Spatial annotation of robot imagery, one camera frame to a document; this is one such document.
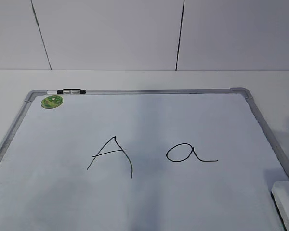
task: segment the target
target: white table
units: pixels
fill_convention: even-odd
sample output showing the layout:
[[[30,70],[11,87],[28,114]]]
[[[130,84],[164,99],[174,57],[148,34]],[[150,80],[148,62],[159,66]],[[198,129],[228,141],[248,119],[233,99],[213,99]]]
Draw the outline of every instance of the white table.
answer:
[[[289,71],[0,70],[0,142],[35,89],[203,89],[245,87],[289,158]]]

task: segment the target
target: green sticker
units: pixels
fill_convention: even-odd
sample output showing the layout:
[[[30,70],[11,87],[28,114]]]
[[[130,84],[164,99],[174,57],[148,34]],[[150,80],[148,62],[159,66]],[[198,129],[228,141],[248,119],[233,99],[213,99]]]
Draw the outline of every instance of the green sticker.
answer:
[[[40,103],[43,108],[52,109],[60,106],[63,103],[63,98],[59,95],[48,96]]]

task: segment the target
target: black line on wall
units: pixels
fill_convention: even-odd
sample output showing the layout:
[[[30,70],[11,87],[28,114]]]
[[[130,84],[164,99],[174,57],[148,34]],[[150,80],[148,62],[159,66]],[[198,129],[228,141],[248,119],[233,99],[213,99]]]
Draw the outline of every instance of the black line on wall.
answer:
[[[181,31],[182,31],[182,23],[183,23],[183,15],[184,15],[184,5],[185,5],[185,0],[183,0],[183,6],[182,6],[181,25],[180,25],[180,34],[179,34],[178,52],[177,52],[177,62],[175,64],[175,70],[178,69],[178,59],[179,59],[179,51],[180,51]]]
[[[32,0],[30,0],[30,1],[31,1],[31,6],[32,6],[32,10],[33,10],[34,17],[35,17],[35,21],[37,22],[37,25],[38,25],[38,28],[39,28],[39,34],[40,34],[40,37],[42,38],[42,42],[43,42],[44,50],[45,50],[46,57],[47,57],[47,60],[48,60],[48,64],[49,64],[50,69],[52,70],[52,66],[51,66],[51,64],[50,64],[50,61],[49,61],[49,58],[48,58],[48,54],[47,54],[47,51],[46,51],[46,47],[45,47],[45,43],[44,43],[44,39],[43,39],[42,33],[41,33],[41,31],[40,31],[40,27],[39,27],[39,22],[38,22],[37,14],[35,13],[35,10],[34,10],[34,6],[33,6],[33,2],[32,2]]]

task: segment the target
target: silver frame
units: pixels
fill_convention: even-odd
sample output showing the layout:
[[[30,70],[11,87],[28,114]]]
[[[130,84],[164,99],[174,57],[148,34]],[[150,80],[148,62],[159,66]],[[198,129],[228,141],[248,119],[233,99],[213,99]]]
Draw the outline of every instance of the silver frame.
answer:
[[[41,95],[47,94],[57,94],[57,91],[48,90],[33,90],[25,98],[25,102],[21,107],[18,115],[10,126],[8,132],[6,133],[3,141],[0,144],[0,162],[3,159],[6,150],[8,149],[11,141],[14,138],[20,124],[22,123],[28,109],[30,108],[32,101]],[[229,89],[187,89],[187,90],[86,90],[86,95],[116,95],[116,94],[241,94],[248,105],[254,116],[256,117],[262,131],[264,132],[266,138],[273,151],[275,152],[278,160],[280,161],[285,173],[289,178],[289,159],[280,147],[277,139],[275,138],[273,132],[271,131],[269,125],[266,123],[263,115],[259,111],[253,96],[250,91],[246,88],[229,88]]]

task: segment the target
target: whiteboard surface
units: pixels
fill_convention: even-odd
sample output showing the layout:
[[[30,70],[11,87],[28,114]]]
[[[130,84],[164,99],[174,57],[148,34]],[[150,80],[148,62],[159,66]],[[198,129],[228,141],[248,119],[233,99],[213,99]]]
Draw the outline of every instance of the whiteboard surface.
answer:
[[[56,109],[43,98],[0,164],[0,231],[282,230],[270,189],[288,179],[241,95],[64,96]],[[113,136],[132,179],[121,152],[86,170]],[[218,162],[166,159],[185,142]]]

